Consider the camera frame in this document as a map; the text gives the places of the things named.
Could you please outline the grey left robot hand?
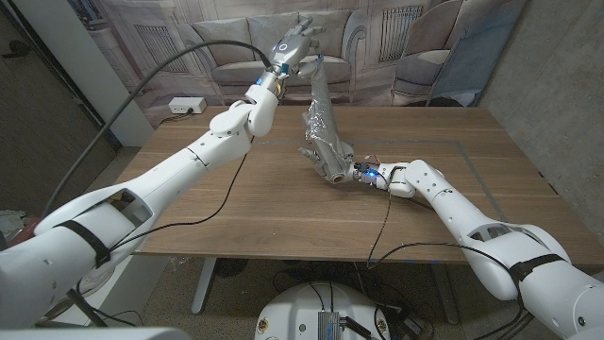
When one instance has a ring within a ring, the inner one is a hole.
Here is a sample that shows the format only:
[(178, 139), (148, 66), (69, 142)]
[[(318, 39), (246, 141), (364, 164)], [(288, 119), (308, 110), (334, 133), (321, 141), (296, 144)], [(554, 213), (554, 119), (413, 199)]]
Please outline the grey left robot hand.
[(269, 66), (262, 73), (257, 84), (282, 99), (288, 77), (311, 78), (323, 61), (320, 42), (315, 35), (325, 32), (322, 26), (310, 27), (312, 18), (290, 28), (271, 50)]

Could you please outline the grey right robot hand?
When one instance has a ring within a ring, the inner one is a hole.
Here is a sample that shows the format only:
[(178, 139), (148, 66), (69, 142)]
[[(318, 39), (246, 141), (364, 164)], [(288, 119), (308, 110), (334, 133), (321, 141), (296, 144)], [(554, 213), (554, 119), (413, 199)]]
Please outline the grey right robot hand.
[(362, 173), (378, 168), (375, 163), (354, 161), (354, 150), (349, 144), (340, 143), (341, 148), (336, 151), (324, 142), (315, 141), (314, 145), (314, 150), (300, 147), (298, 151), (311, 160), (315, 171), (331, 184), (353, 179), (362, 181)]

